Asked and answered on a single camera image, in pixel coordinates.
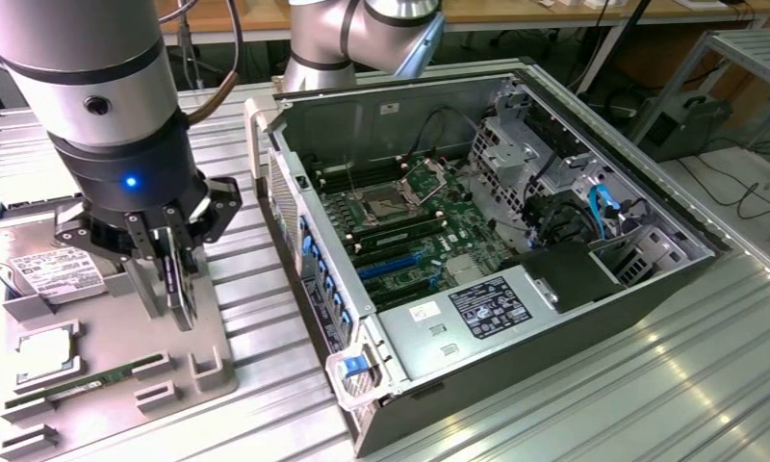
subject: warning label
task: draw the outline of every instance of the warning label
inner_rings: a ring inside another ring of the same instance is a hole
[[[478,339],[487,339],[532,318],[503,276],[450,298]]]
[[[11,263],[43,297],[67,295],[103,284],[91,256],[75,247],[14,258]]]

